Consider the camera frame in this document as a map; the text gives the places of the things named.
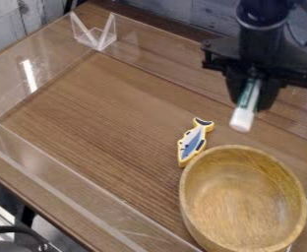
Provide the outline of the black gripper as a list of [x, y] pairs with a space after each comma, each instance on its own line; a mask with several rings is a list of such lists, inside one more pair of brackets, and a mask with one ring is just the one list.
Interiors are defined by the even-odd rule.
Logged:
[[247, 80], [260, 79], [257, 111], [269, 110], [281, 88], [307, 89], [307, 51], [285, 38], [285, 18], [271, 24], [251, 24], [238, 18], [237, 24], [234, 37], [201, 43], [201, 67], [221, 73], [233, 103]]

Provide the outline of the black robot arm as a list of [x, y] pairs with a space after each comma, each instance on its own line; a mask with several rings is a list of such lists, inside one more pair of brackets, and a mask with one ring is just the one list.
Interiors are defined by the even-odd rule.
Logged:
[[201, 67], [225, 77], [232, 101], [248, 83], [261, 83], [257, 111], [271, 108], [280, 89], [307, 89], [307, 40], [296, 38], [288, 24], [297, 8], [307, 13], [307, 0], [240, 0], [237, 35], [201, 43]]

